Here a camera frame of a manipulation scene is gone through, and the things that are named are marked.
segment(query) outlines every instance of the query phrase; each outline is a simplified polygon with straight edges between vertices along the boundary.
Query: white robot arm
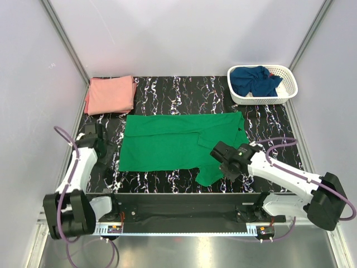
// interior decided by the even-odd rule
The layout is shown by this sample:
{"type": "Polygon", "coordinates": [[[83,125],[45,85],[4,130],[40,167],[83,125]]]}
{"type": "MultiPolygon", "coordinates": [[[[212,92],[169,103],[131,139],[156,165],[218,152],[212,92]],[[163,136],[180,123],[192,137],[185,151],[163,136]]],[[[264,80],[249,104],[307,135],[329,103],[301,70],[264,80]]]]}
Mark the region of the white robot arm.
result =
{"type": "Polygon", "coordinates": [[[258,176],[292,192],[262,193],[256,204],[238,207],[242,222],[264,221],[271,216],[282,215],[305,217],[320,228],[335,229],[346,203],[321,185],[331,188],[346,200],[337,176],[307,173],[270,157],[267,159],[255,143],[242,144],[235,149],[219,142],[211,156],[221,163],[220,170],[228,179],[235,180],[240,174],[258,176]]]}
{"type": "Polygon", "coordinates": [[[64,194],[61,207],[61,229],[66,237],[90,235],[95,230],[96,222],[104,215],[119,214],[118,204],[114,195],[104,195],[88,201],[85,193],[90,173],[95,165],[105,172],[106,162],[112,155],[115,146],[103,137],[104,128],[100,124],[89,124],[84,127],[84,135],[76,141],[79,156],[72,153],[72,160],[67,173],[54,194],[45,196],[43,206],[53,239],[60,239],[57,225],[57,211],[59,211],[60,195],[64,194]],[[78,163],[73,175],[70,173],[78,163]]]}

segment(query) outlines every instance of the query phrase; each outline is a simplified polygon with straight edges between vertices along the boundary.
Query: laundry basket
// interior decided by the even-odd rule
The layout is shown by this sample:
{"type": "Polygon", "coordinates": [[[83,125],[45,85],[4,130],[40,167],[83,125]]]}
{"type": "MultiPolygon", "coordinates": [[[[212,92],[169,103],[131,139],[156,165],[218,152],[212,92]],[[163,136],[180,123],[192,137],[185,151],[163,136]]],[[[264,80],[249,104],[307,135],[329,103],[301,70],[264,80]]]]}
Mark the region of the laundry basket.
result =
{"type": "Polygon", "coordinates": [[[265,104],[282,104],[288,101],[288,99],[294,97],[297,94],[297,84],[292,72],[282,65],[237,65],[228,70],[227,73],[228,86],[230,95],[235,103],[239,105],[265,105],[265,104]],[[272,74],[280,76],[283,80],[277,87],[277,97],[242,97],[233,91],[230,83],[230,73],[238,67],[257,67],[263,66],[267,68],[272,74]],[[279,92],[286,92],[284,96],[279,96],[279,92]]]}

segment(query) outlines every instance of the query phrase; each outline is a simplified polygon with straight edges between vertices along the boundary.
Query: folded pink towel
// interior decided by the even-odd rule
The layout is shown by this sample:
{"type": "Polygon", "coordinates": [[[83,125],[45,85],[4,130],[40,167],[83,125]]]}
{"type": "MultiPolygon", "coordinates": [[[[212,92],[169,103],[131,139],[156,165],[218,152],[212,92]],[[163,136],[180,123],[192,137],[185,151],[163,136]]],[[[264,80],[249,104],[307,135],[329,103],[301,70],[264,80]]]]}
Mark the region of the folded pink towel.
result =
{"type": "Polygon", "coordinates": [[[128,113],[134,106],[136,83],[132,76],[90,80],[84,113],[128,113]]]}

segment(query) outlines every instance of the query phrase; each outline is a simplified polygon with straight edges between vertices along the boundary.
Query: navy blue towel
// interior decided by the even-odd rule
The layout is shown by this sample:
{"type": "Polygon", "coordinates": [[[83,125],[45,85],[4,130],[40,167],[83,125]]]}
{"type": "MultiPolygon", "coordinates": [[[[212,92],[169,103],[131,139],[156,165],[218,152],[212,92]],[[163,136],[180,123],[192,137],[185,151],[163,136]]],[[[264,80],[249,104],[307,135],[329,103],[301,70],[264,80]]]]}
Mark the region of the navy blue towel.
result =
{"type": "Polygon", "coordinates": [[[283,79],[277,75],[271,75],[263,66],[238,67],[230,73],[230,83],[236,94],[245,97],[252,92],[254,97],[277,97],[275,90],[283,79]]]}

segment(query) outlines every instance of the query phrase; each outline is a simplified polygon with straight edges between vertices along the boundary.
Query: green shirt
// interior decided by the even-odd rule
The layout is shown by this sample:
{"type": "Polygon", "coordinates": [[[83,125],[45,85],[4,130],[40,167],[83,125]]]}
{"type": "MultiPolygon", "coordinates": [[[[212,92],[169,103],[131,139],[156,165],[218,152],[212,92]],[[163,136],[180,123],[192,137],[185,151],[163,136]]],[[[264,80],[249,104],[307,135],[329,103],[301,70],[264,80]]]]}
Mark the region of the green shirt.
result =
{"type": "Polygon", "coordinates": [[[219,141],[248,143],[242,113],[128,116],[119,171],[199,168],[196,181],[209,186],[223,177],[210,156],[219,141]]]}

